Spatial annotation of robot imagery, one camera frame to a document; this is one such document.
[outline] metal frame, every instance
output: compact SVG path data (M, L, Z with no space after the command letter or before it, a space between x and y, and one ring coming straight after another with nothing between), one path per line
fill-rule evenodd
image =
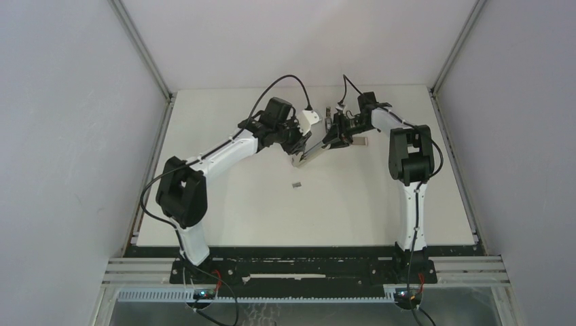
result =
M130 41L135 46L141 60L151 73L154 78L158 88L161 93L166 98L166 106L164 108L164 115L158 129L156 136L156 143L154 150L151 154L148 173L143 180L143 184L148 182L154 171L156 170L156 165L158 163L159 153L162 148L163 140L166 135L166 129L168 122L170 120L170 115L174 106L175 98L166 82L162 78L158 67L156 66L149 50L147 49L145 43L143 42L136 26L134 25L130 15L128 14L125 5L122 0L108 0L112 9L116 13L124 27ZM478 19L482 9L484 8L487 0L477 0L471 11L457 41L451 49L450 55L447 57L441 72L439 73L434 86L430 90L431 101L434 106L435 114L439 122L442 136L444 142L449 150L449 159L454 167L454 174L456 177L456 182L458 184L459 191L461 193L465 210L469 218L471 229L473 234L477 237L475 240L478 246L460 246L460 247L430 247L431 255L437 256L432 257L431 260L435 263L436 275L438 277L438 282L436 284L426 284L429 288L453 288L453 287L489 287L492 289L492 294L494 301L497 305L497 310L502 321L502 325L521 325L521 321L518 318L518 308L516 306L516 301L514 298L514 293L511 289L511 285L508 279L508 275L505 271L505 266L500 257L487 257L483 256L484 247L482 243L482 232L478 228L479 225L476 223L474 209L470 203L470 197L468 191L466 190L465 182L463 181L460 168L458 167L457 156L454 153L452 144L450 142L450 133L444 124L444 119L442 117L442 111L436 101L437 95L441 86L449 73L454 60L460 52L463 44L468 38L476 20ZM158 258L157 256L167 255L174 257L177 254L176 248L155 248L155 247L141 247L138 253L130 249L130 244L134 240L134 237L138 235L138 229L141 222L142 213L137 210L134 217L134 223L130 230L130 240L127 246L123 250L123 255L132 256L126 258L113 258L110 259L107 271L104 275L103 282L101 285L101 290L98 295L96 306L92 314L91 325L109 325L112 318L113 309L115 303L120 301L130 301L130 302L182 302L192 301L192 296L195 290L199 289L212 289L214 284L204 284L195 285L193 288L185 288L183 285L170 284L170 277L178 273L178 271L172 270L173 262L175 258ZM228 255L230 259L233 260L234 256L241 257L286 257L287 255L293 255L296 249L288 248L288 252L276 253L276 255L271 255L274 250L271 248L214 248L213 251L219 252L220 255ZM377 260L390 260L390 255L388 255L390 248L386 247L370 247L370 248L340 248L339 254L336 257L352 257L356 259L360 256L369 256L371 259L376 258ZM298 253L305 257L331 257L329 250L322 253L318 249L302 250L299 249ZM138 257L140 255L144 256L156 256L156 257ZM260 264L263 262L261 259L255 259ZM378 290L377 295L372 295L369 297L361 297L358 295L351 297L324 297L324 298L312 298L312 297L255 297L255 296L245 296L238 299L239 302L274 302L274 303L289 303L289 302L382 302L391 303L394 301L392 293L396 292L397 289L404 289L405 284L386 284L382 285L381 290ZM219 297L217 299L219 302L231 302L231 297Z
M468 15L468 18L466 19L466 23L464 23L464 27L460 31L460 34L458 34L458 38L456 39L456 42L452 46L450 54L448 55L446 61L442 65L442 69L440 69L440 73L438 74L438 77L436 77L436 81L434 82L434 85L431 88L431 92L434 96L437 95L438 92L440 91L440 88L442 87L442 84L444 83L446 76L450 72L450 69L454 64L454 61L458 56L458 53L460 53L460 50L464 46L464 43L468 39L468 36L470 36L472 28L476 24L476 21L478 21L478 18L480 17L480 14L482 13L482 10L484 9L484 6L486 5L487 2L488 0L476 0L476 3L474 4L472 11L470 12L470 15Z
M501 257L432 257L438 283L426 288L488 287L492 289L502 325L520 325L511 307L513 293ZM170 284L173 258L110 259L91 325L108 326L116 302L192 302L195 291L213 289L214 284L184 287ZM370 297L239 297L240 303L393 303L393 294L405 284L383 285L378 295ZM233 302L232 297L218 297L206 302Z
M170 98L172 97L170 89L168 89L168 85L166 85L164 78L162 78L162 74L160 74L160 70L158 69L158 66L156 66L156 63L152 59L152 55L150 54L150 51L148 51L146 44L144 44L142 36L140 36L138 29L136 29L136 26L134 25L132 18L128 14L126 6L122 2L122 0L108 0L108 3L112 7L112 10L116 14L116 16L118 17L118 20L122 24L122 27L124 27L124 30L126 31L128 38L136 48L136 51L138 52L140 59L142 60L144 65L146 65L148 71L152 74L152 78L154 78L156 85L158 86L158 88L160 89L166 100L170 100Z

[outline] black cable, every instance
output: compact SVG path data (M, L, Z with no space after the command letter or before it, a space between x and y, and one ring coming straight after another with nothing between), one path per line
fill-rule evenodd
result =
M356 85L354 85L354 83L348 78L348 76L346 75L342 75L342 78L344 78L344 96L342 97L342 100L340 102L344 102L344 99L346 98L346 82L350 83L350 86L352 86L352 88L354 88L356 90L356 92L358 92L358 94L364 96L364 93L360 92L360 90L358 89L358 87L356 87Z
M238 324L238 319L240 318L240 308L238 307L238 298L236 297L236 294L234 293L234 291L232 290L232 288L228 285L228 283L224 282L224 280L222 280L222 279L219 278L218 276L215 276L215 275L212 275L212 274L210 274L210 273L208 273L208 272L205 272L205 271L201 270L200 268L198 268L197 266L195 266L195 265L193 265L193 264L190 264L190 265L192 265L192 267L194 267L197 271L199 271L199 272L201 272L201 273L204 273L204 274L210 276L211 278L215 278L215 279L218 280L219 282L222 282L222 284L224 284L224 285L230 290L230 293L232 294L232 297L234 298L234 305L235 305L235 308L236 308L236 318L234 319L234 323L231 324L231 325L229 325L229 324L225 324L225 323L221 323L221 322L217 321L216 319L210 317L209 315L207 315L206 313L204 313L203 311L201 311L201 310L199 310L199 309L195 309L194 312L197 313L197 314L199 314L200 316L204 317L205 319L208 319L209 321L211 321L212 323L214 323L214 324L216 324L216 325L218 325L218 326L236 326L236 325ZM196 299L196 301L194 302L194 305L193 305L193 306L196 305L196 302L198 302L199 299L200 299L200 298Z
M344 79L344 96L342 96L342 100L340 100L340 102L338 102L338 104L340 104L340 106L342 106L342 104L344 104L344 99L346 98L346 93L348 92L348 88L346 87L346 79L348 79L346 77L346 75L342 75L342 78Z
M434 323L434 320L432 319L432 317L430 317L428 312L425 312L424 309L422 308L418 308L418 310L421 311L426 317L428 317L433 326L436 326L436 323Z

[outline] cable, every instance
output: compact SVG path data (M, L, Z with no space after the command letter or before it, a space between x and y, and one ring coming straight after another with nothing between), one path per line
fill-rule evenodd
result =
M218 325L218 326L236 326L236 325L238 324L238 319L240 318L240 308L238 307L238 298L236 297L236 294L234 293L234 291L232 290L232 288L228 285L228 283L224 282L224 280L222 280L222 279L219 278L218 276L214 276L214 275L212 275L212 274L210 274L210 273L208 273L208 272L205 272L205 271L201 270L200 268L198 268L197 266L195 266L194 264L190 264L190 265L191 265L193 268L195 268L197 271L199 271L199 272L201 272L201 273L204 273L204 274L210 276L211 278L215 278L216 280L218 280L218 282L221 282L222 284L224 284L224 285L228 288L228 290L230 290L230 293L232 294L232 297L234 298L234 305L235 305L235 308L236 308L236 318L234 319L234 323L231 324L231 325L229 325L229 324L225 324L225 323L221 323L221 322L217 321L216 319L210 317L209 315L205 314L203 311L198 310L198 309L196 309L196 308L194 308L194 312L197 313L197 314L199 314L200 316L204 317L205 319L208 319L209 321L211 321L212 323L214 323L214 324L216 324L216 325ZM194 305L193 305L193 306L196 305L196 303L198 302L199 299L200 299L200 298L196 299L196 301L194 302Z
M428 312L425 312L424 309L422 308L418 308L419 311L421 311L426 317L428 317L428 319L430 320L430 322L432 323L432 325L436 326L436 323L434 323L434 320L432 319L432 317L430 317L430 315L428 314Z
M348 79L346 77L346 75L342 75L342 78L344 79L344 96L342 96L342 100L340 100L340 102L338 102L338 104L340 104L340 106L342 106L342 104L344 104L344 99L346 98L346 93L348 92L348 88L346 87L346 79Z
M220 290L220 287L222 286L222 275L220 274L220 272L218 270L213 270L212 274L216 274L218 275L218 278L220 278L220 280L218 280L218 284L216 284L216 289L214 289L214 291L216 291L216 295L218 295L218 290Z
M420 289L418 290L418 292L416 292L416 295L424 292L424 283L426 282L426 280L424 279L424 274L418 273L418 278L420 279Z
M417 126L413 125L413 124L409 124L407 123L405 120L401 119L396 113L392 112L389 109L389 104L388 103L375 103L374 101L372 101L370 98L366 97L366 95L364 95L364 93L362 93L362 91L360 91L360 89L358 89L358 87L356 87L356 85L354 85L354 83L348 78L348 76L346 75L342 75L342 78L344 79L344 96L342 97L342 100L340 100L340 102L338 102L338 104L342 105L342 103L344 102L344 99L346 98L346 84L349 83L350 86L352 86L352 88L354 88L356 90L356 92L358 94L360 94L360 96L363 96L365 99L367 99L371 104L373 105L377 105L377 107L383 109L384 111L386 111L389 115L391 115L396 121L400 122L401 124L403 124L404 126L408 126L412 129L414 129L418 134L422 135L423 137L428 138L428 140L430 140L430 142L432 142L432 145L434 146L434 148L436 148L436 150L438 151L438 155L440 156L440 164L438 165L438 169L434 172L432 172L432 174L430 174L430 177L428 179L432 179L432 177L434 177L435 175L437 175L440 170L442 169L442 167L444 166L444 155L442 154L442 151L440 150L440 146L438 146L438 144L432 139L431 136L428 136L428 134L425 134L422 132L422 130L420 128L418 128Z

